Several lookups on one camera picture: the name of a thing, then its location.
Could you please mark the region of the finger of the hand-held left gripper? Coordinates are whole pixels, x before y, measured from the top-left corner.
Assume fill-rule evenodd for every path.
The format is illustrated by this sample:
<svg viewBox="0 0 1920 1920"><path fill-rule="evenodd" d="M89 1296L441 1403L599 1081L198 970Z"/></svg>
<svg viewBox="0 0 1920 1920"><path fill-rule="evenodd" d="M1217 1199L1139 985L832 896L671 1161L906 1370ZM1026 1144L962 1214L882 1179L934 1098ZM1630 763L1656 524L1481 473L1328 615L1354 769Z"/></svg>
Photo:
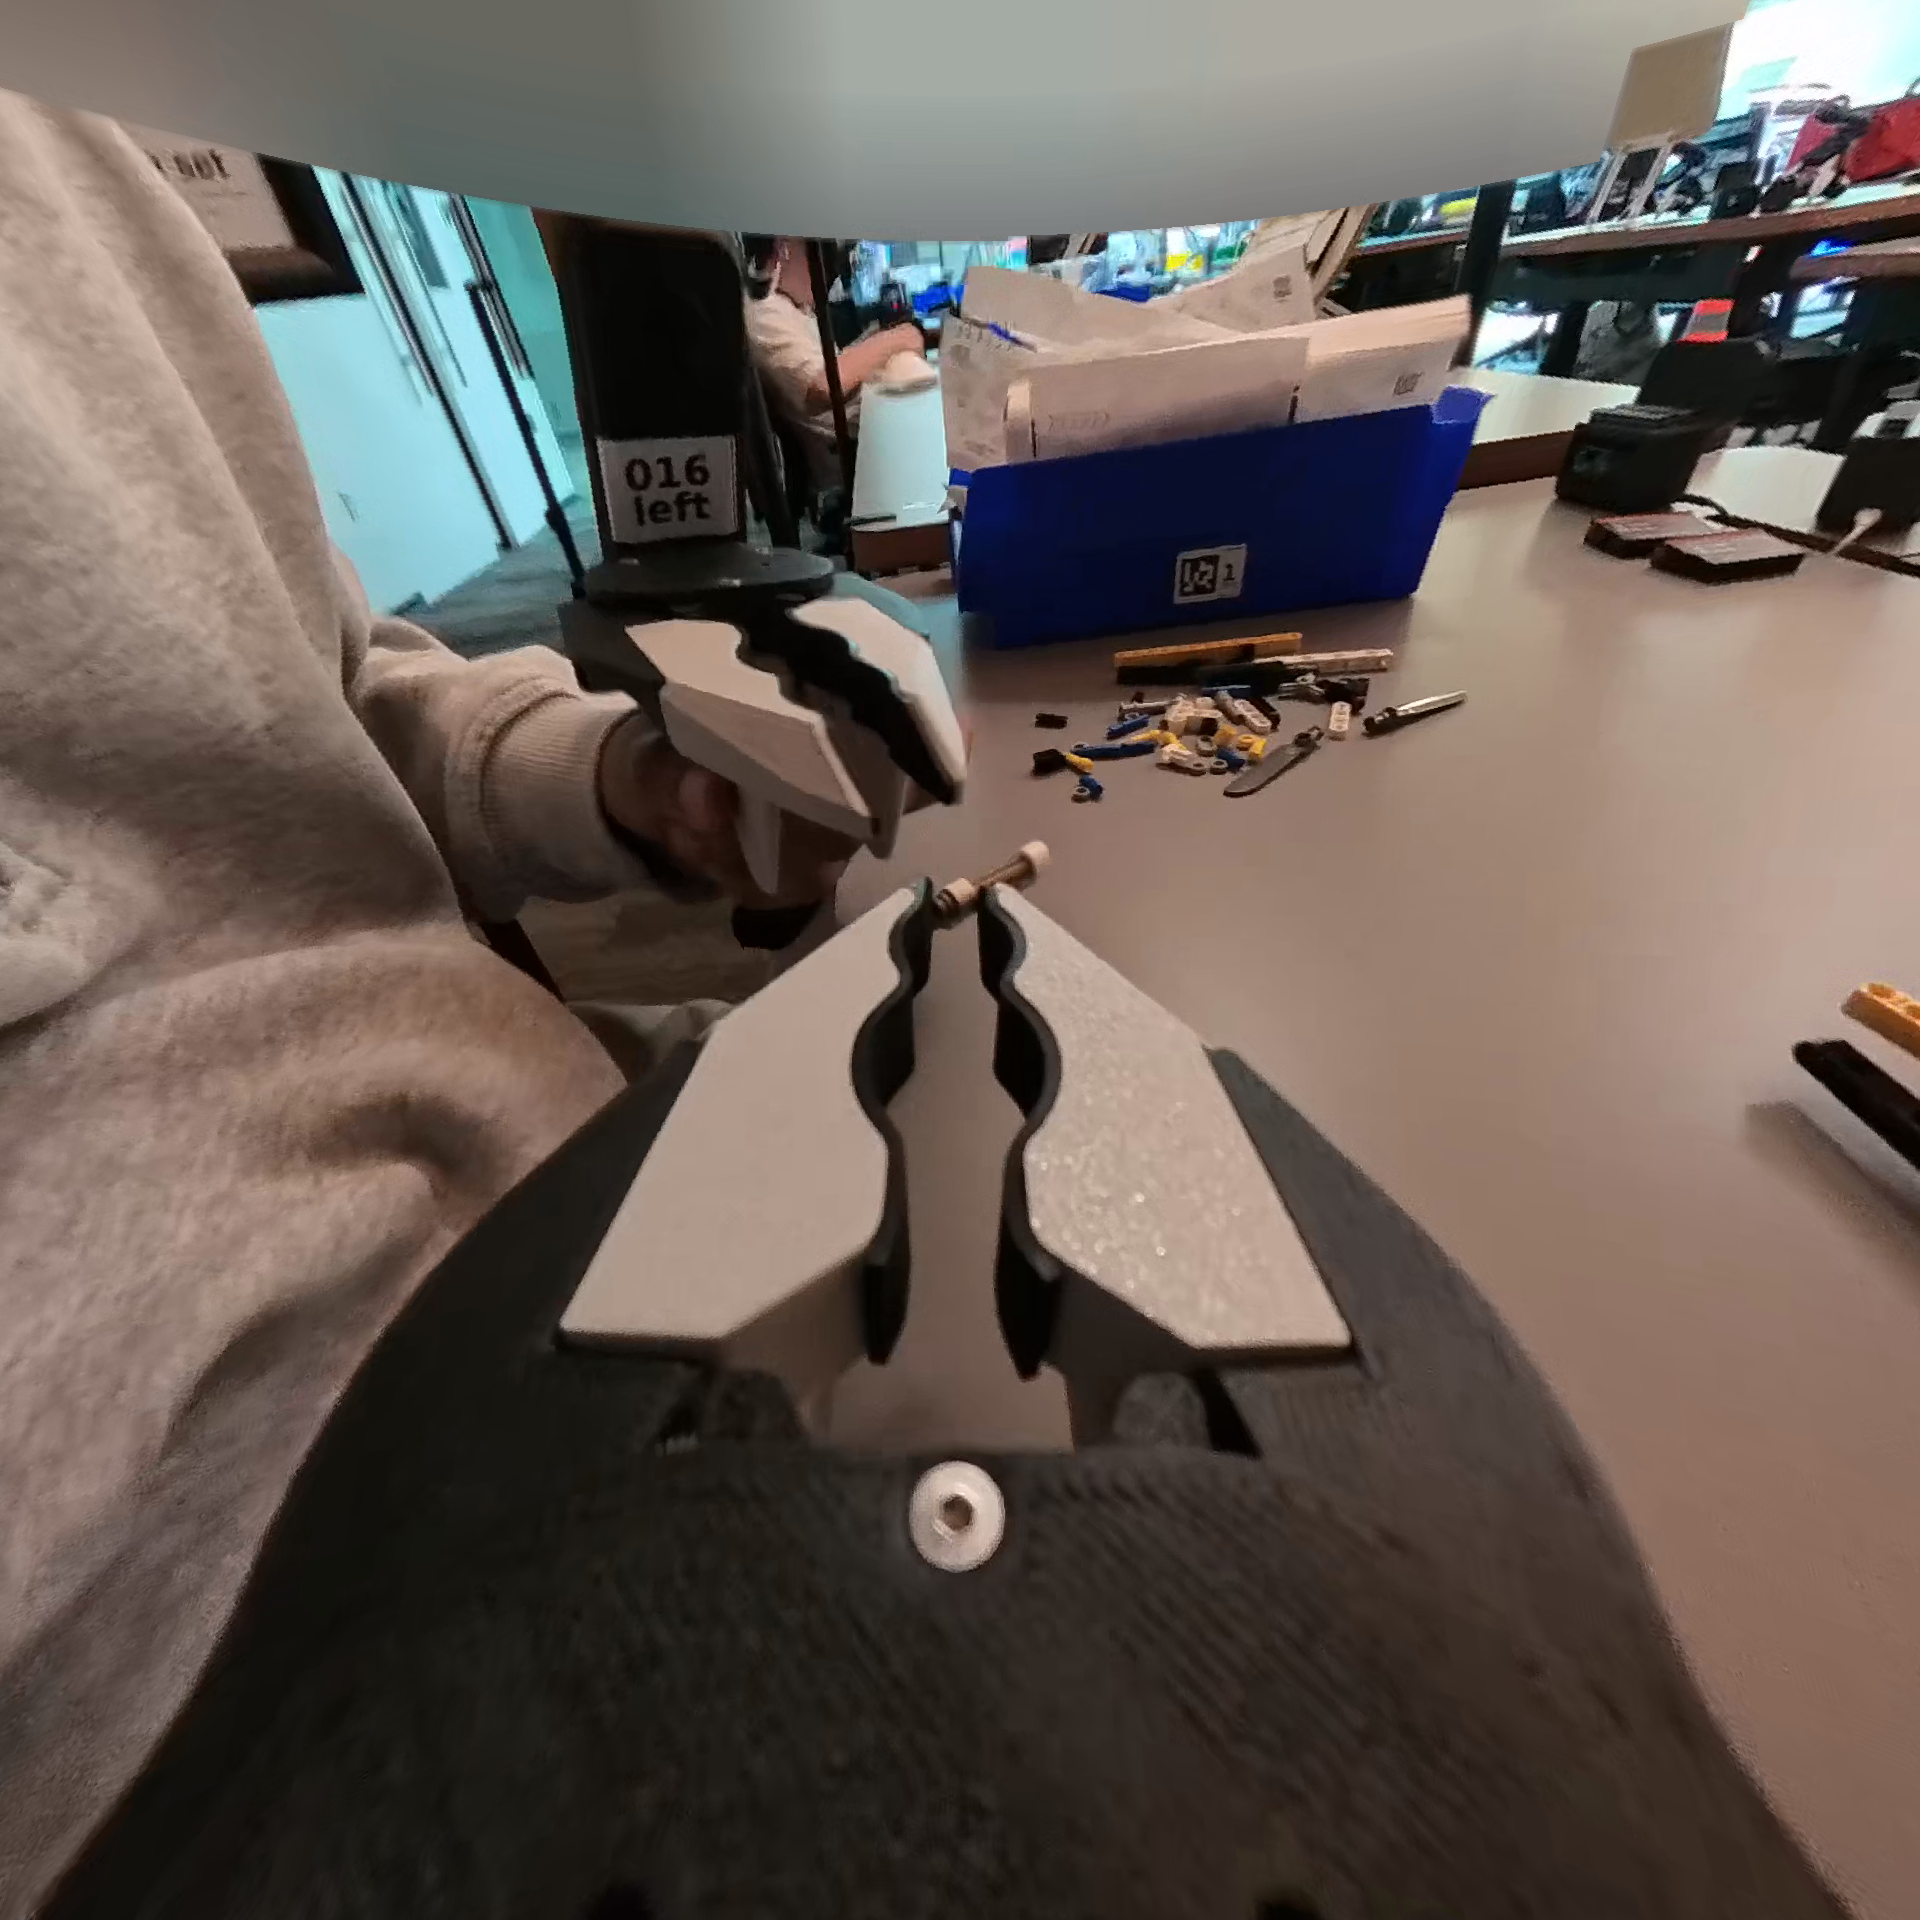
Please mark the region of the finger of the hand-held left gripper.
<svg viewBox="0 0 1920 1920"><path fill-rule="evenodd" d="M767 667L742 659L727 622L638 622L623 630L658 678L662 731L673 750L728 783L745 846L775 846L783 823L817 826L859 846L873 816L827 723Z"/></svg>
<svg viewBox="0 0 1920 1920"><path fill-rule="evenodd" d="M817 726L845 835L886 857L917 807L953 807L969 734L929 641L861 598L816 598L750 617L739 657Z"/></svg>

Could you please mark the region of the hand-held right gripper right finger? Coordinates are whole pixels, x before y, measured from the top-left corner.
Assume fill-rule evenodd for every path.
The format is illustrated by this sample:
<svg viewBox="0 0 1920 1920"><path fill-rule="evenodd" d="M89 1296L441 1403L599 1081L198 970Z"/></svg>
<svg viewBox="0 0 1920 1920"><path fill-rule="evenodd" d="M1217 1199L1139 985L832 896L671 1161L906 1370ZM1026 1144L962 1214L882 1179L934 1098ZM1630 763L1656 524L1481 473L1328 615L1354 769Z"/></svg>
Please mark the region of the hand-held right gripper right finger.
<svg viewBox="0 0 1920 1920"><path fill-rule="evenodd" d="M991 1072L1018 1124L994 1304L1022 1379L1105 1438L1147 1376L1349 1360L1353 1330L1214 1050L1008 886L976 910Z"/></svg>

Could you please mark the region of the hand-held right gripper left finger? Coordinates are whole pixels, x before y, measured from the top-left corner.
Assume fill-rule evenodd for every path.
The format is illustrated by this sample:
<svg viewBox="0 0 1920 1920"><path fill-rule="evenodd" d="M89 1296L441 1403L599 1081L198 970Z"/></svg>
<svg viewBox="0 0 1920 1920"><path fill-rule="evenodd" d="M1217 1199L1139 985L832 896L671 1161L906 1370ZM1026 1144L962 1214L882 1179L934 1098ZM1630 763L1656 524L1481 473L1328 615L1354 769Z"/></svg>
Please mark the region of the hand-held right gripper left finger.
<svg viewBox="0 0 1920 1920"><path fill-rule="evenodd" d="M933 888L893 890L718 1022L559 1320L599 1353L778 1380L809 1431L905 1324L905 1159Z"/></svg>

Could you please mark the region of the tan lego axle white connectors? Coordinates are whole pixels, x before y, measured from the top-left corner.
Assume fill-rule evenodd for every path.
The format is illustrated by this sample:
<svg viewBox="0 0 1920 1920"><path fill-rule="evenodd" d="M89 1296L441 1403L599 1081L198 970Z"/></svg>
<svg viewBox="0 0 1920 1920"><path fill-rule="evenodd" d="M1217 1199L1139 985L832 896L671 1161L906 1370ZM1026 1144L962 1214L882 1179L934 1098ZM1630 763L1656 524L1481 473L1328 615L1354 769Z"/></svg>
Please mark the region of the tan lego axle white connectors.
<svg viewBox="0 0 1920 1920"><path fill-rule="evenodd" d="M978 912L995 888L1023 892L1047 872L1047 866L1049 846L1043 841L1022 844L1017 854L991 868L978 875L953 879L939 888L929 900L933 919L951 928Z"/></svg>

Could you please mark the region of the person's left forearm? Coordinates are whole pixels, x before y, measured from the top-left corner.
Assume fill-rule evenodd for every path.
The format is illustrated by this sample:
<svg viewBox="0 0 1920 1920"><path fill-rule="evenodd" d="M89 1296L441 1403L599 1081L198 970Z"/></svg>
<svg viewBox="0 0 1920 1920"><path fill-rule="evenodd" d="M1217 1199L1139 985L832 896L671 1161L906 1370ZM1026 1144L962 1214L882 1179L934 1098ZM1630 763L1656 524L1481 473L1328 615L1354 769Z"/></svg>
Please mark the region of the person's left forearm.
<svg viewBox="0 0 1920 1920"><path fill-rule="evenodd" d="M639 838L600 784L655 744L635 702L582 690L545 648L467 660L368 612L343 617L343 686L477 919L639 888Z"/></svg>

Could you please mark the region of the pile of loose lego pieces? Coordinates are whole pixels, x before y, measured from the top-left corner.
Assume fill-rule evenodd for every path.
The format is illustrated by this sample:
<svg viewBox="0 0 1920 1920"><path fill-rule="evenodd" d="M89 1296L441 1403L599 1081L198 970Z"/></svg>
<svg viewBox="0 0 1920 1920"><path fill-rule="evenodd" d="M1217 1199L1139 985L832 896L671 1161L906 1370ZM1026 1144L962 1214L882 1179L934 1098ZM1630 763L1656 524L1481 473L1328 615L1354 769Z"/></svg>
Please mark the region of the pile of loose lego pieces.
<svg viewBox="0 0 1920 1920"><path fill-rule="evenodd" d="M1027 776L1064 783L1087 807L1122 763L1249 800L1330 746L1397 736L1469 700L1459 688L1377 694L1394 671L1392 648L1309 649L1298 633L1129 648L1112 657L1119 697L1103 728L1074 731L1064 712L1035 714L1047 744L1030 752Z"/></svg>

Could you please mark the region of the partly built lego model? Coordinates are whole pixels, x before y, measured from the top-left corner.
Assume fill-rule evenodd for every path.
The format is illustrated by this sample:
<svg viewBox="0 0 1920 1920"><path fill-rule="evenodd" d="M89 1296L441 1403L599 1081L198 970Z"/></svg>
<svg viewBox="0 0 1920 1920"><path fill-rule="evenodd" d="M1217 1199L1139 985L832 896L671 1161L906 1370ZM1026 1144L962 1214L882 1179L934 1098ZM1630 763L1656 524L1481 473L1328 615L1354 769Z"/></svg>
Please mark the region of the partly built lego model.
<svg viewBox="0 0 1920 1920"><path fill-rule="evenodd" d="M1885 982L1850 990L1839 1011L1917 1064L1917 998ZM1799 1040L1792 1064L1850 1113L1891 1158L1917 1170L1917 1094L1849 1040Z"/></svg>

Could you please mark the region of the person's left hand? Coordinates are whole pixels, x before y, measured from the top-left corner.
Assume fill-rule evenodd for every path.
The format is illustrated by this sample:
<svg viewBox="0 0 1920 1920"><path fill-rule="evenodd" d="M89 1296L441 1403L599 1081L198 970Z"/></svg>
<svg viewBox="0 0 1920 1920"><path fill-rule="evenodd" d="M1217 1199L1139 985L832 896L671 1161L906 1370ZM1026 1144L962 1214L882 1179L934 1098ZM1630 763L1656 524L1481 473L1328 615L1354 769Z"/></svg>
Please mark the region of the person's left hand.
<svg viewBox="0 0 1920 1920"><path fill-rule="evenodd" d="M611 839L661 894L683 904L752 899L733 786L677 752L638 712L608 731L594 796Z"/></svg>

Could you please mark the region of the blue plastic bin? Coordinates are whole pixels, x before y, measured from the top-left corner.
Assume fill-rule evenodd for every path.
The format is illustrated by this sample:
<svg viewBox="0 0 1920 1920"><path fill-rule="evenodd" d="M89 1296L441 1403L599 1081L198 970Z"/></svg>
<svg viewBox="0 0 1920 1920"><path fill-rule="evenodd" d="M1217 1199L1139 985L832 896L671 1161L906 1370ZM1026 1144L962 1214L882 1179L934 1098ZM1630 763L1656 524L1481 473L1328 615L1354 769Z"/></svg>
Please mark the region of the blue plastic bin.
<svg viewBox="0 0 1920 1920"><path fill-rule="evenodd" d="M1409 598L1487 399L1003 464L951 578L990 646L1158 633Z"/></svg>

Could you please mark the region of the pile of white paper bags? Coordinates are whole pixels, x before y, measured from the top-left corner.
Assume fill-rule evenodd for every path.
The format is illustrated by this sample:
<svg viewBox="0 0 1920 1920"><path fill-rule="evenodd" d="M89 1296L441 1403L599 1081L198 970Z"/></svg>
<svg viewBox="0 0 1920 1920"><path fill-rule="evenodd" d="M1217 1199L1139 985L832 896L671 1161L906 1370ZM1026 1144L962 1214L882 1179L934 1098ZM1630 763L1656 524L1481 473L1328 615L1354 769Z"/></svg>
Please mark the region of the pile of white paper bags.
<svg viewBox="0 0 1920 1920"><path fill-rule="evenodd" d="M1426 407L1473 320L1464 296L1323 315L1290 232L1143 303L979 266L939 347L945 462L974 475Z"/></svg>

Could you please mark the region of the framed white poster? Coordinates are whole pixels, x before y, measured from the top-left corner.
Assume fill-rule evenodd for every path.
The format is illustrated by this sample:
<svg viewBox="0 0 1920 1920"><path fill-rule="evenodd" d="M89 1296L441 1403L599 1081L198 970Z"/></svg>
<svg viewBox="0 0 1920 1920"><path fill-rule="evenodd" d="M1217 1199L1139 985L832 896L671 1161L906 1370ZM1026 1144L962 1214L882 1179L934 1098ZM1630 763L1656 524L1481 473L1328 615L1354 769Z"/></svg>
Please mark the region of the framed white poster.
<svg viewBox="0 0 1920 1920"><path fill-rule="evenodd" d="M363 296L311 166L133 123L122 130L195 214L251 305Z"/></svg>

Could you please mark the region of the black battery charger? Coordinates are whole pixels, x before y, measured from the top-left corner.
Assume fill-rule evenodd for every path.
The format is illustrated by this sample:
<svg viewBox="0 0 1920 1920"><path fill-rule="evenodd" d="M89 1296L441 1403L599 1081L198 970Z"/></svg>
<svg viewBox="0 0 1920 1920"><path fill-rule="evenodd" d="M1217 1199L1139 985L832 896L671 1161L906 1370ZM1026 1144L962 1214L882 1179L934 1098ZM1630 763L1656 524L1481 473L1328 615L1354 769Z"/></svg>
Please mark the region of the black battery charger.
<svg viewBox="0 0 1920 1920"><path fill-rule="evenodd" d="M1729 409L1626 402L1602 407L1575 428L1553 496L1598 515L1664 512L1689 491L1698 462L1725 447Z"/></svg>

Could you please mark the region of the wood-edged background desk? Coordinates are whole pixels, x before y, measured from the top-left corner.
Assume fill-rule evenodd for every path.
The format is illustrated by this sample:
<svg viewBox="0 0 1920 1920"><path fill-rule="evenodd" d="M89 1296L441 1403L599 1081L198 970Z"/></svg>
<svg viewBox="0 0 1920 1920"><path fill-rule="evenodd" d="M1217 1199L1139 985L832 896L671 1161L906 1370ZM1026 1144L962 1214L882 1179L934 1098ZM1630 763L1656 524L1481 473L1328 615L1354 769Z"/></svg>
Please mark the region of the wood-edged background desk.
<svg viewBox="0 0 1920 1920"><path fill-rule="evenodd" d="M1729 336L1782 342L1799 305L1789 274L1802 257L1827 242L1865 246L1914 232L1913 179L1729 220L1662 215L1533 232L1502 242L1487 303L1543 319L1536 371L1570 378L1598 305L1723 300Z"/></svg>

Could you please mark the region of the black desk device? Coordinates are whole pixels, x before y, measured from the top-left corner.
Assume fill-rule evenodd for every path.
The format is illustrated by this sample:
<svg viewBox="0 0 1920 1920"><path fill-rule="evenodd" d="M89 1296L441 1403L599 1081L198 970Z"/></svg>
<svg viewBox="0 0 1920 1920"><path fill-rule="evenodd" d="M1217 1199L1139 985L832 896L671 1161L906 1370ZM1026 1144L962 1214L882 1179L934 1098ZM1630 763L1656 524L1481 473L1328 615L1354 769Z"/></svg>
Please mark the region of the black desk device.
<svg viewBox="0 0 1920 1920"><path fill-rule="evenodd" d="M1824 538L1847 538L1867 520L1870 536L1904 536L1917 524L1917 399L1896 399L1853 434L1815 510Z"/></svg>

